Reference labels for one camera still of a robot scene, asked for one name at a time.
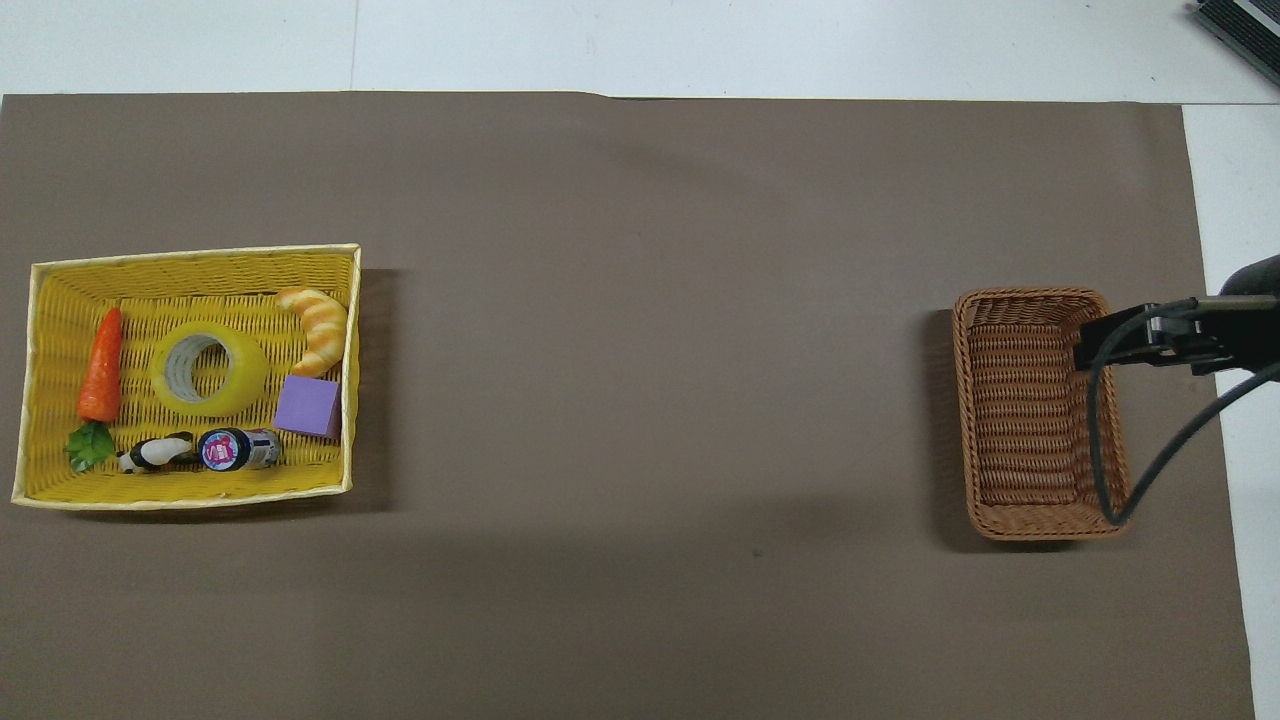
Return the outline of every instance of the brown mat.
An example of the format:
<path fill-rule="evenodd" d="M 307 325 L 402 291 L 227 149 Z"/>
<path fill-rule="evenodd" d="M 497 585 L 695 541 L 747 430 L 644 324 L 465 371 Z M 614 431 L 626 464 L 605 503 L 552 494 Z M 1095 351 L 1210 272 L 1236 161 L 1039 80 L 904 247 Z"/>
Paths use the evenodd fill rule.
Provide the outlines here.
<path fill-rule="evenodd" d="M 365 246 L 356 489 L 0 507 L 6 717 L 1247 717 L 1221 441 L 1133 532 L 969 527 L 947 310 L 1202 288 L 1178 108 L 8 96 L 27 265 Z M 1119 373 L 1140 469 L 1213 386 Z"/>

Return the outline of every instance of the tape roll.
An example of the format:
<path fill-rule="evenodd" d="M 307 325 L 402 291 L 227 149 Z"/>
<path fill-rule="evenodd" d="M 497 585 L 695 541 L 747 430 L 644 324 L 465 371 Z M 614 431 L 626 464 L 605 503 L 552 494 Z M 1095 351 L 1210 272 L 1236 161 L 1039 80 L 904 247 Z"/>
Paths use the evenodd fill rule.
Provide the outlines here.
<path fill-rule="evenodd" d="M 196 392 L 192 369 L 196 357 L 214 345 L 220 345 L 227 354 L 227 377 L 218 392 L 201 397 Z M 151 355 L 151 389 L 165 407 L 183 415 L 234 415 L 262 396 L 266 374 L 262 347 L 247 334 L 218 323 L 178 325 L 160 340 Z"/>

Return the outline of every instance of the white surface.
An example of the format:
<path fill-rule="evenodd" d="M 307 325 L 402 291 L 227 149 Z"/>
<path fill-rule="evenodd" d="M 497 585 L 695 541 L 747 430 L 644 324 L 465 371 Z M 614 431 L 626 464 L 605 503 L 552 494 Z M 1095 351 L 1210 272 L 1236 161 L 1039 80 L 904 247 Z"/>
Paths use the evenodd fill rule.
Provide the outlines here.
<path fill-rule="evenodd" d="M 1211 292 L 1239 268 L 1280 252 L 1280 106 L 1185 108 L 1187 149 Z M 1222 373 L 1219 392 L 1244 380 Z M 1260 719 L 1280 717 L 1280 384 L 1222 415 L 1235 559 Z"/>
<path fill-rule="evenodd" d="M 4 0 L 0 94 L 1280 102 L 1280 88 L 1188 9 L 1180 0 Z M 1280 252 L 1280 106 L 1189 106 L 1185 117 L 1206 278 L 1217 290 L 1235 268 Z M 1280 720 L 1280 445 L 1266 432 L 1280 416 L 1280 386 L 1256 395 L 1226 413 L 1222 429 L 1254 700 L 1261 720 Z"/>

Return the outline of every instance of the purple block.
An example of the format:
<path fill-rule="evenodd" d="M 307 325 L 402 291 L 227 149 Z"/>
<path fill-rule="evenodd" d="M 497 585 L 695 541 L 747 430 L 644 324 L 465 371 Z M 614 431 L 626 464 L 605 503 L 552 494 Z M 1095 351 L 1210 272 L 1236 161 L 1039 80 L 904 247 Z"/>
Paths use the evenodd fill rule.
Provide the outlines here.
<path fill-rule="evenodd" d="M 282 430 L 338 439 L 342 432 L 338 383 L 285 375 L 273 424 Z"/>

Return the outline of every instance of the panda figurine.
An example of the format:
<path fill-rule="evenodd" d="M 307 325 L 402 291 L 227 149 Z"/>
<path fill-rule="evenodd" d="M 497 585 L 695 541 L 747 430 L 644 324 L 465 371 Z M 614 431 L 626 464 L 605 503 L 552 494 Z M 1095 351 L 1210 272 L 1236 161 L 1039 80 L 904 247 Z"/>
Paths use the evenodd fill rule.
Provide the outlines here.
<path fill-rule="evenodd" d="M 125 474 L 134 470 L 159 470 L 163 465 L 191 465 L 200 456 L 193 450 L 195 436 L 188 432 L 173 433 L 160 438 L 150 438 L 134 445 L 128 452 L 116 454 L 120 469 Z"/>

